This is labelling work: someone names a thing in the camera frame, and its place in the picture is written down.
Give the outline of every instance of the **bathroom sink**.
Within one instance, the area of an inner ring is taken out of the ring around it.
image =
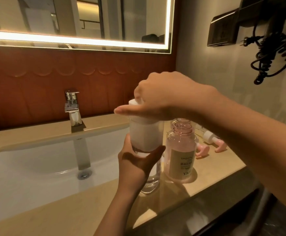
[[[128,132],[115,127],[0,152],[0,220],[117,179]],[[91,167],[79,171],[77,154]],[[79,179],[84,172],[89,177]]]

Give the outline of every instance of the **foam pump bottle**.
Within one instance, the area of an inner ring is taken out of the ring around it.
[[[173,182],[192,182],[198,139],[189,123],[177,122],[167,134],[164,172]]]
[[[135,99],[129,105],[138,105]],[[137,116],[130,116],[130,138],[133,150],[139,157],[146,157],[157,147],[163,145],[164,122]],[[149,174],[148,180],[141,190],[145,194],[155,190],[160,182],[161,160]]]

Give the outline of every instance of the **illuminated mirror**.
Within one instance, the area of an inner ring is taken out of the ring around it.
[[[0,0],[0,46],[171,52],[174,0]]]

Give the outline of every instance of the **countertop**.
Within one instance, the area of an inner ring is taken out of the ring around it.
[[[0,151],[11,150],[24,144],[61,139],[72,134],[80,135],[127,125],[128,119],[111,114],[84,118],[83,123],[83,131],[75,133],[71,132],[69,121],[0,131]],[[164,136],[169,129],[169,122],[166,122]],[[195,160],[192,183],[175,184],[162,174],[157,190],[149,195],[140,194],[131,209],[127,229],[136,228],[157,215],[165,214],[245,167],[229,148],[216,154],[214,147],[210,147],[208,157]],[[0,221],[0,236],[93,235],[114,197],[117,186],[116,179]]]

